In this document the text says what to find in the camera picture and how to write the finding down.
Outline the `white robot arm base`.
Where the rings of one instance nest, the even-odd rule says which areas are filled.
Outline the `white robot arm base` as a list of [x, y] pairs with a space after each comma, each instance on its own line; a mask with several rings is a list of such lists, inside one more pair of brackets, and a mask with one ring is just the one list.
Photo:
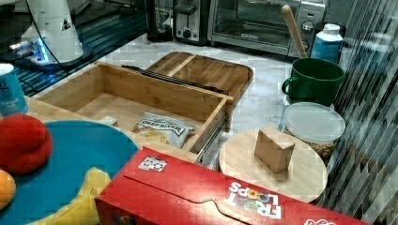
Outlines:
[[39, 68], [70, 68], [88, 59], [72, 22], [67, 0], [25, 0], [32, 24], [8, 50]]

